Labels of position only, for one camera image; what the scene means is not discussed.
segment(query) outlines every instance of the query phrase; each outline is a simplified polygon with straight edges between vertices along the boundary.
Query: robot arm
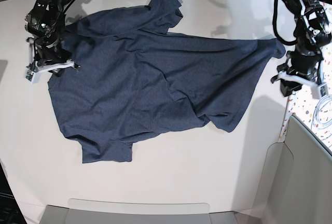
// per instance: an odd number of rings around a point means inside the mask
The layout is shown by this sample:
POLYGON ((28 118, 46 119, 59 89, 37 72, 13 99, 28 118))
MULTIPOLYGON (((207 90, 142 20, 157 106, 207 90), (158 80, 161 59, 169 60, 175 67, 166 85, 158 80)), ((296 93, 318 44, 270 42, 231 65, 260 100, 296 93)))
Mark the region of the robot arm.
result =
POLYGON ((298 91, 302 85, 311 88, 314 99, 328 94, 327 84, 323 81, 321 48, 331 42, 329 21, 319 0, 284 0, 287 9, 294 14, 296 28, 294 41, 285 41, 276 30, 278 0, 274 0, 273 30, 277 39, 285 45, 295 45, 294 51, 287 53, 287 60, 277 67, 278 74, 271 79, 281 81, 284 96, 298 91))
POLYGON ((71 0, 37 0, 33 9, 26 15, 25 29, 34 38, 30 44, 30 64, 26 67, 26 78, 37 82, 41 73, 50 71, 59 76, 62 68, 78 69, 71 54, 61 48, 60 35, 65 28, 64 6, 71 0))
MULTIPOLYGON (((37 0, 34 8, 26 16, 26 30, 34 38, 28 38, 31 46, 31 61, 26 78, 32 83, 42 72, 49 71, 57 76, 66 67, 79 69, 71 59, 71 54, 61 48, 60 36, 65 28, 63 7, 72 0, 37 0)), ((295 50, 287 53, 286 63, 277 67, 278 74, 271 79, 281 81, 281 92, 289 96, 302 85, 311 87, 315 99, 328 94, 323 82, 321 48, 331 42, 329 22, 319 0, 283 0, 288 10, 294 14, 296 28, 294 41, 285 41, 277 32, 278 0, 274 0, 273 30, 284 45, 295 45, 295 50)))

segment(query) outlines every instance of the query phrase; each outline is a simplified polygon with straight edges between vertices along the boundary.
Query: white tabletop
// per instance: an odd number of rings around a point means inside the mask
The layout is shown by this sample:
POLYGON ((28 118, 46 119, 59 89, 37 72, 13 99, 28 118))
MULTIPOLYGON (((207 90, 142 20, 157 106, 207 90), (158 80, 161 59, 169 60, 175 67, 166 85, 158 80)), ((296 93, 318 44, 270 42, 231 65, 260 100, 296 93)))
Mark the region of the white tabletop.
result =
MULTIPOLYGON (((278 141, 287 99, 271 84, 272 58, 252 101, 232 133, 213 124, 162 134, 133 146, 130 163, 82 164, 81 146, 65 139, 53 112, 44 74, 30 85, 29 33, 24 17, 36 0, 0 3, 0 159, 28 221, 47 204, 68 207, 71 198, 125 203, 208 203, 210 212, 248 209, 268 147, 278 141)), ((146 5, 150 0, 77 0, 67 23, 96 11, 146 5)), ((181 0, 184 17, 172 32, 212 38, 270 38, 273 0, 181 0)), ((293 15, 279 6, 278 29, 292 40, 293 15)))

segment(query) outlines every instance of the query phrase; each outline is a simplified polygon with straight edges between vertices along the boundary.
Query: t-shirt sleeve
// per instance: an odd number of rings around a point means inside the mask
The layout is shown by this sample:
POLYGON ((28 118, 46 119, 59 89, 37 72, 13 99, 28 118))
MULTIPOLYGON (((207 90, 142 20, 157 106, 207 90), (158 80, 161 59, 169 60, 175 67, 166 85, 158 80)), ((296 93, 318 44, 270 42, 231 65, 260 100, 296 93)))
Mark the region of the t-shirt sleeve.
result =
POLYGON ((61 132, 64 137, 78 141, 82 145, 83 163, 132 160, 132 144, 110 140, 105 134, 81 128, 65 126, 61 128, 61 132))
POLYGON ((180 6, 178 0, 151 0, 148 6, 103 10, 68 25, 66 30, 87 37, 115 36, 142 28, 166 33, 181 20, 180 6))
POLYGON ((237 49, 230 59, 224 57, 223 62, 214 63, 207 70, 204 81, 207 86, 201 84, 199 92, 203 97, 195 106, 197 116, 208 117, 217 128, 227 132, 232 132, 242 119, 268 61, 271 57, 280 59, 286 52, 276 38, 236 42, 237 49))

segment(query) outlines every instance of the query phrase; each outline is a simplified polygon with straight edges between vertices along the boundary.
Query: white cable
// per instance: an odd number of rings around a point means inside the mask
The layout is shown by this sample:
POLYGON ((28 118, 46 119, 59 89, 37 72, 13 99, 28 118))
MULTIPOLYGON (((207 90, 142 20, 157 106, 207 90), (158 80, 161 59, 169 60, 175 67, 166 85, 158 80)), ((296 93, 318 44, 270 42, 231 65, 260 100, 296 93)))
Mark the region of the white cable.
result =
POLYGON ((324 122, 322 121, 322 117, 320 117, 320 113, 323 113, 325 111, 330 111, 332 110, 332 95, 327 95, 324 96, 323 98, 320 99, 320 101, 317 103, 316 109, 313 112, 312 116, 312 122, 311 122, 311 129, 312 126, 314 125, 317 130, 322 130, 330 127, 332 125, 332 116, 327 117, 327 120, 324 122))

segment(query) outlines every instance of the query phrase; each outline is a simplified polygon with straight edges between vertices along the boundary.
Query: navy blue t-shirt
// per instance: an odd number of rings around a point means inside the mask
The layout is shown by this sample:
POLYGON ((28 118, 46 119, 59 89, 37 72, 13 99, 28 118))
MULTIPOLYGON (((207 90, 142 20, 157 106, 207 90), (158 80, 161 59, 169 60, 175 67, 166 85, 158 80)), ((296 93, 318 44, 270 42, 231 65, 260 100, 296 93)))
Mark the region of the navy blue t-shirt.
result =
POLYGON ((285 53, 276 39, 167 33, 182 18, 180 6, 151 0, 67 26, 63 48, 81 70, 52 76, 49 92, 61 132, 82 145, 83 163, 129 162, 133 143, 209 121, 233 131, 267 62, 285 53))

